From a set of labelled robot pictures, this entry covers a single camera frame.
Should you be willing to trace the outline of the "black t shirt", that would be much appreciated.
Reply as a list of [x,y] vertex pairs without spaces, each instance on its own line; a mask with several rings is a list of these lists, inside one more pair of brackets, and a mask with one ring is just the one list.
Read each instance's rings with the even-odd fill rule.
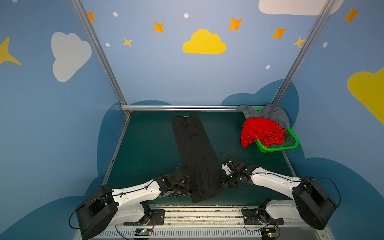
[[222,170],[199,116],[176,116],[172,118],[172,127],[182,167],[190,177],[192,202],[221,195]]

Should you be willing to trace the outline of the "red t shirt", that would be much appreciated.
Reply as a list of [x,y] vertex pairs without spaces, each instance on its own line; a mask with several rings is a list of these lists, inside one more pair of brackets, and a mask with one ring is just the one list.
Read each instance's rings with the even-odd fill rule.
[[269,147],[280,145],[285,141],[287,131],[278,123],[265,118],[248,118],[242,125],[241,144],[245,148],[248,144],[260,140],[261,144]]

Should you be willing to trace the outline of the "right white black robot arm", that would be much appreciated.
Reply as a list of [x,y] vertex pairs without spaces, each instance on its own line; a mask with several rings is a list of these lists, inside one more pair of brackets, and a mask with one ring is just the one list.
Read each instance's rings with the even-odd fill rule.
[[328,194],[311,176],[303,178],[284,176],[256,167],[246,166],[237,157],[231,157],[222,164],[225,178],[222,185],[236,188],[240,183],[268,188],[285,195],[288,200],[266,199],[259,207],[244,210],[245,224],[282,224],[285,219],[301,220],[316,230],[323,230],[339,202]]

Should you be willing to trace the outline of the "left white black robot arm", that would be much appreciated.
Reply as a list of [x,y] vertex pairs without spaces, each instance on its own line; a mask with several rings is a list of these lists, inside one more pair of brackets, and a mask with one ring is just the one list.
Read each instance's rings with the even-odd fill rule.
[[123,223],[147,223],[152,215],[148,201],[170,195],[191,194],[191,180],[183,169],[156,176],[154,179],[129,188],[111,189],[103,185],[79,204],[77,215],[83,240],[89,240],[107,227]]

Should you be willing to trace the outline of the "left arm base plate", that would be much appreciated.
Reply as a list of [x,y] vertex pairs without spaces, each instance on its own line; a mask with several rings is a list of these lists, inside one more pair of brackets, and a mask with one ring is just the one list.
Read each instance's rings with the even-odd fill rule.
[[146,214],[139,222],[124,222],[124,226],[163,226],[165,221],[166,211],[163,209],[152,210],[152,214],[149,216]]

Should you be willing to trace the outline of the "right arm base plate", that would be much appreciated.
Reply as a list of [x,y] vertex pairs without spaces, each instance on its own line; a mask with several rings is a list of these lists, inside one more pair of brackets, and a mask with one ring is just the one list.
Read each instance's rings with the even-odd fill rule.
[[283,225],[285,223],[282,218],[273,219],[263,209],[242,208],[241,213],[245,225]]

